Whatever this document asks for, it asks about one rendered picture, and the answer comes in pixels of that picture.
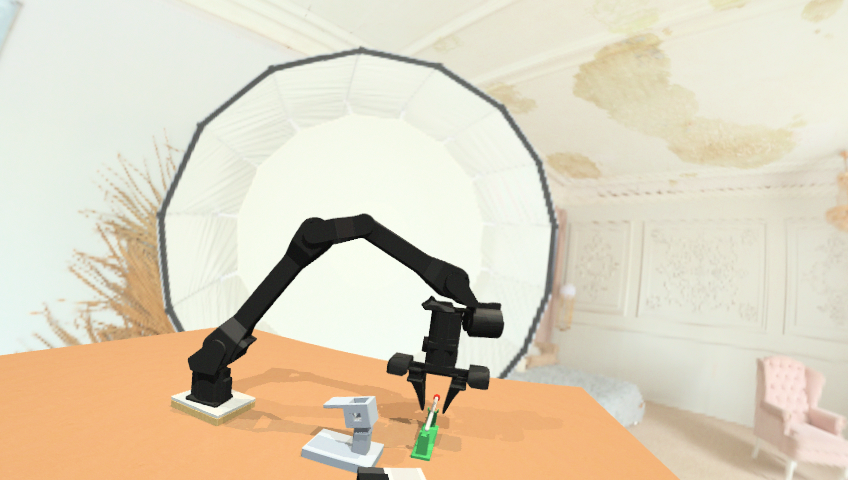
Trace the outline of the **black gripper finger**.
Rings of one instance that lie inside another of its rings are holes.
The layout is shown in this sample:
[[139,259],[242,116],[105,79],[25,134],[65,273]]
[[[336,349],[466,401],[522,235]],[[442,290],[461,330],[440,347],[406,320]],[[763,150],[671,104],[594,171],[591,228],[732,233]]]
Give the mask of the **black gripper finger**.
[[455,398],[455,396],[457,396],[460,391],[466,390],[466,385],[465,386],[463,386],[463,385],[459,386],[459,385],[454,385],[452,383],[453,383],[453,380],[451,378],[450,385],[449,385],[449,388],[448,388],[448,392],[447,392],[447,395],[445,397],[445,401],[444,401],[444,404],[443,404],[442,414],[445,413],[445,411],[450,406],[450,404],[453,401],[453,399]]
[[426,376],[427,376],[427,373],[424,373],[421,380],[407,377],[407,382],[412,383],[413,387],[415,388],[415,391],[417,393],[418,403],[419,403],[421,411],[424,410],[424,406],[425,406]]

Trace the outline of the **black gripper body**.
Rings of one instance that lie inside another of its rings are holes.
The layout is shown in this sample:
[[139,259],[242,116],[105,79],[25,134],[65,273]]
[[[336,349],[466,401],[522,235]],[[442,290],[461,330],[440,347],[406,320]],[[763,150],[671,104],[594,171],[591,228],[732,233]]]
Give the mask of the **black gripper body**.
[[[460,337],[446,339],[428,335],[425,363],[413,361],[413,355],[394,353],[387,364],[386,373],[421,380],[424,373],[451,377],[454,385],[488,390],[490,370],[480,365],[470,365],[469,370],[455,368]],[[409,370],[409,371],[408,371]]]

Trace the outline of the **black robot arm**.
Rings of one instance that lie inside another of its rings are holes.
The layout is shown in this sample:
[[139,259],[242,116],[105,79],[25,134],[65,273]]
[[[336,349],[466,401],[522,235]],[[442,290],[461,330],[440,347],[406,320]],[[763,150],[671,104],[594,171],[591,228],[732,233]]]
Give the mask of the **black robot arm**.
[[[364,238],[414,271],[434,292],[421,305],[432,311],[429,334],[446,339],[460,337],[461,325],[469,337],[499,339],[504,331],[502,304],[478,302],[469,287],[468,273],[432,257],[409,243],[368,213],[329,220],[311,217],[301,223],[285,255],[248,297],[233,317],[207,335],[201,349],[188,357],[192,373],[191,394],[186,400],[216,408],[233,397],[231,368],[227,365],[247,353],[257,340],[253,329],[291,282],[332,245]],[[463,318],[462,318],[463,317]]]

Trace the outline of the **white tapered rod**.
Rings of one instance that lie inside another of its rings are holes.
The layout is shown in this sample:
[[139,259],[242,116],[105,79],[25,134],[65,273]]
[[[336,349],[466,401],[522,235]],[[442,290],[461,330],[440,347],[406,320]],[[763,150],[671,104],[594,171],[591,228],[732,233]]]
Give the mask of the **white tapered rod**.
[[435,394],[434,397],[433,397],[433,400],[434,401],[433,401],[433,404],[432,404],[432,407],[431,407],[431,410],[430,410],[430,415],[429,415],[428,421],[427,421],[426,426],[425,426],[426,432],[429,431],[429,427],[430,427],[430,424],[431,424],[431,421],[432,421],[432,418],[433,418],[433,415],[434,415],[434,411],[435,411],[437,402],[440,400],[440,396],[438,394]]

